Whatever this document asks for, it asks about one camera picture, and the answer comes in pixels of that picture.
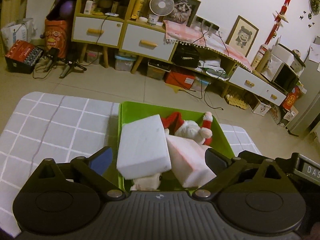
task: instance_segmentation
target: gray ribbed plate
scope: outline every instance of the gray ribbed plate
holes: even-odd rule
[[[273,237],[243,233],[222,220],[212,204],[193,200],[187,192],[132,192],[123,201],[108,203],[94,222],[74,233],[36,236],[23,232],[17,239],[299,240],[300,237],[295,233]]]

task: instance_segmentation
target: white fan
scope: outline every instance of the white fan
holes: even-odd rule
[[[173,11],[174,1],[173,0],[151,0],[150,9],[158,16],[166,16]]]

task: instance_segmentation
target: white label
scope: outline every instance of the white label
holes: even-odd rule
[[[192,78],[186,78],[185,83],[192,85],[194,79]]]

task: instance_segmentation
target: pink checkered cloth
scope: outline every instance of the pink checkered cloth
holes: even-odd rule
[[[181,25],[175,22],[171,22],[168,20],[164,20],[165,29],[166,29],[166,39],[167,40],[175,40],[175,41],[182,41],[186,43],[193,43],[194,45],[203,46],[205,47],[205,42],[207,43],[207,47],[214,52],[221,54],[235,62],[237,62],[241,67],[245,68],[246,70],[252,72],[252,67],[247,60],[247,58],[240,52],[236,51],[234,48],[227,44],[223,44],[220,37],[217,35],[212,35],[210,38],[208,36],[202,37],[202,33],[200,31],[196,31],[192,28],[189,28],[185,25]]]

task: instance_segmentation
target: red hanging decoration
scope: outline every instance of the red hanging decoration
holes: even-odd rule
[[[285,1],[284,1],[284,5],[282,6],[281,11],[280,11],[280,14],[281,14],[281,15],[284,15],[284,14],[287,12],[287,8],[288,8],[288,5],[289,5],[290,1],[291,1],[291,0],[285,0]],[[269,44],[269,42],[271,41],[273,35],[274,35],[275,32],[279,29],[279,27],[280,27],[280,22],[281,22],[281,18],[280,18],[279,16],[277,16],[276,19],[275,19],[275,22],[276,22],[276,23],[275,23],[275,25],[273,26],[273,28],[272,28],[272,30],[271,30],[271,32],[270,32],[270,34],[269,34],[269,36],[268,36],[268,38],[267,38],[267,40],[266,40],[266,42],[265,42],[266,45]]]

